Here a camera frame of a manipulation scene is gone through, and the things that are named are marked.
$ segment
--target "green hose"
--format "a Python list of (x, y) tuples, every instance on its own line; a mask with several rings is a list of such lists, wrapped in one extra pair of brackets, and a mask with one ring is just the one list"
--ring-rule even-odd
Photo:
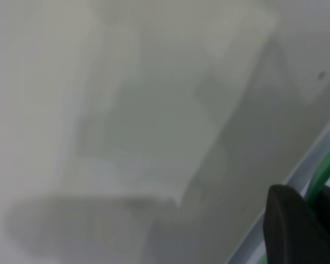
[(259, 260), (257, 264), (268, 264), (268, 259), (266, 257), (266, 254), (264, 254)]
[(328, 179), (330, 179), (330, 152), (319, 165), (310, 181), (307, 193), (305, 195), (305, 200), (309, 206), (314, 204)]

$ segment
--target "white wall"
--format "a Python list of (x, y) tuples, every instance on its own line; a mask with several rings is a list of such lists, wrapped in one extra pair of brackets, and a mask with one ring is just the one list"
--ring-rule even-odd
[(221, 4), (0, 0), (0, 263), (227, 259), (330, 117), (330, 0)]

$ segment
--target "green tube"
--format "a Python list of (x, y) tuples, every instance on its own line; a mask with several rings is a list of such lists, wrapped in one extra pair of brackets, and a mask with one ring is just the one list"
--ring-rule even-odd
[(266, 258), (266, 254), (264, 254), (259, 260), (257, 264), (268, 264), (268, 259)]
[(309, 206), (314, 204), (328, 179), (330, 179), (330, 152), (319, 165), (310, 181), (307, 193), (305, 195), (305, 200)]

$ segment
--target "white surface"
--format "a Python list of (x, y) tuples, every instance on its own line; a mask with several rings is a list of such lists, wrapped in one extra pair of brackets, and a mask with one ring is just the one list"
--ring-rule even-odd
[[(248, 68), (238, 89), (230, 90), (222, 89), (221, 74), (207, 69), (207, 59), (220, 61), (224, 50), (213, 37), (219, 28), (214, 18), (222, 11), (216, 1), (0, 0), (0, 263), (224, 262), (261, 211), (266, 187), (283, 181), (330, 116), (327, 82), (304, 74), (309, 65), (317, 72), (319, 61), (321, 69), (330, 67), (330, 8), (329, 20), (318, 18), (316, 27), (310, 24), (315, 1), (277, 4), (278, 45), (266, 47), (249, 87)], [(295, 12), (296, 5), (306, 8)], [(211, 14), (212, 24), (204, 23)], [(198, 33), (204, 25), (213, 35)], [(327, 37), (319, 38), (320, 32)], [(307, 34), (317, 41), (300, 52), (309, 43)], [(233, 50), (260, 38), (236, 39), (241, 41)], [(260, 45), (253, 41), (248, 47), (258, 52)], [(143, 56), (137, 56), (139, 49)], [(328, 59), (314, 60), (315, 50)], [(105, 81), (107, 94), (101, 89)], [(318, 90), (311, 97), (305, 92), (310, 82)], [(80, 112), (86, 113), (82, 119)], [(91, 116), (102, 121), (90, 127)], [(109, 138), (101, 144), (99, 125), (106, 117)], [(82, 144), (85, 131), (91, 135), (88, 147)], [(108, 172), (126, 178), (185, 175), (192, 181), (180, 207), (156, 194), (107, 196), (103, 179), (83, 193), (90, 182), (70, 178), (76, 174), (69, 162), (80, 162), (71, 158), (74, 151), (87, 162), (109, 160)], [(151, 164), (146, 172), (139, 161)], [(97, 163), (93, 169), (104, 172), (106, 163)], [(188, 178), (170, 195), (177, 203)], [(149, 177), (144, 182), (151, 184)], [(73, 197), (64, 194), (68, 188)], [(215, 217), (205, 213), (217, 204)]]

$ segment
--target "dark spot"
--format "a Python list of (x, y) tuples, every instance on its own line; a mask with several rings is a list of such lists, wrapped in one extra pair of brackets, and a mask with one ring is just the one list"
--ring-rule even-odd
[(318, 75), (318, 80), (321, 81), (322, 79), (324, 79), (325, 75), (326, 75), (326, 72), (325, 71), (321, 71), (319, 73), (319, 75)]

